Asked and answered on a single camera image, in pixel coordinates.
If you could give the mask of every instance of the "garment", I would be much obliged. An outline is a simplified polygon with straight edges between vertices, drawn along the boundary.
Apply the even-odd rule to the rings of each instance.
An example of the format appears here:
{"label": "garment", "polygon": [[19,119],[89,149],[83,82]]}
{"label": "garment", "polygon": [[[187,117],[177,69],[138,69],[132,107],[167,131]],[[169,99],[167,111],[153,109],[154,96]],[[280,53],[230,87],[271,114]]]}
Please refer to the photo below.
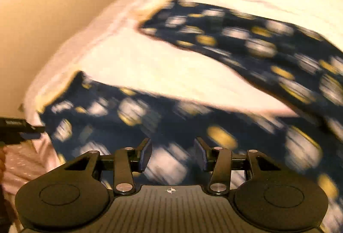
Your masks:
{"label": "garment", "polygon": [[[79,72],[45,107],[46,125],[61,161],[89,150],[111,154],[145,137],[153,154],[135,183],[202,184],[193,140],[236,153],[256,149],[317,182],[330,205],[325,232],[342,232],[342,54],[313,31],[233,10],[171,0],[139,29],[234,69],[256,87],[292,105],[299,117],[228,112],[92,81]],[[113,183],[112,173],[102,181]],[[233,172],[231,187],[243,183]]]}

